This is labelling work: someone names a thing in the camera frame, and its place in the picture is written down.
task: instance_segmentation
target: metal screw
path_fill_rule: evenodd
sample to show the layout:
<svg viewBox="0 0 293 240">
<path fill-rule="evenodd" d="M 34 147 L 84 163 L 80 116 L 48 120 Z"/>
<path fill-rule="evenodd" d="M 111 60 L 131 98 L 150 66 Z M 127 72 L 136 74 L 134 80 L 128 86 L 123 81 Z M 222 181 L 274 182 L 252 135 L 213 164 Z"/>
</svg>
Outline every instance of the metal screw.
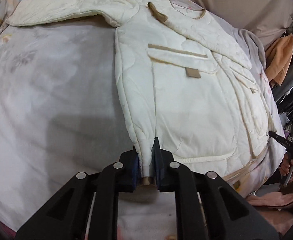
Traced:
<svg viewBox="0 0 293 240">
<path fill-rule="evenodd" d="M 214 171 L 209 171 L 207 173 L 207 176 L 210 178 L 210 179 L 216 179 L 217 178 L 217 174 L 214 172 Z"/>
<path fill-rule="evenodd" d="M 123 167 L 123 163 L 120 163 L 120 162 L 118 162 L 118 163 L 114 163 L 114 164 L 113 164 L 113 167 L 114 167 L 115 169 L 120 169 L 120 168 Z"/>
<path fill-rule="evenodd" d="M 180 164 L 177 163 L 177 162 L 171 162 L 170 167 L 173 168 L 173 169 L 177 169 L 178 167 L 180 167 Z"/>
<path fill-rule="evenodd" d="M 84 172 L 79 172 L 76 174 L 77 179 L 84 179 L 86 177 L 86 174 Z"/>
</svg>

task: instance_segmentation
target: white bedding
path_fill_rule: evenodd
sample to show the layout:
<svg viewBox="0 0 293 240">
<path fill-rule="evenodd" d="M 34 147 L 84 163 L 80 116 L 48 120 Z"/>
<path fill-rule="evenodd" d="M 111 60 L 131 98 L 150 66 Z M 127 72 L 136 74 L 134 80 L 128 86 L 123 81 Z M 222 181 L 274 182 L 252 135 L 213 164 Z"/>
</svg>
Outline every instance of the white bedding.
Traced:
<svg viewBox="0 0 293 240">
<path fill-rule="evenodd" d="M 175 161 L 203 174 L 209 162 L 225 177 L 259 158 L 268 131 L 276 131 L 273 119 L 251 62 L 209 12 L 169 0 L 23 0 L 6 22 L 22 27 L 97 14 L 117 27 L 115 79 L 142 177 L 153 174 L 156 136 Z"/>
<path fill-rule="evenodd" d="M 187 0 L 173 1 L 199 9 Z M 11 13 L 18 4 L 2 2 Z M 250 59 L 283 134 L 263 72 L 262 44 L 216 20 Z M 0 25 L 0 220 L 13 230 L 77 171 L 100 171 L 131 149 L 113 66 L 114 29 L 101 17 L 25 28 Z M 241 181 L 238 191 L 247 195 L 259 187 L 283 154 L 270 141 L 250 172 L 235 179 Z"/>
</svg>

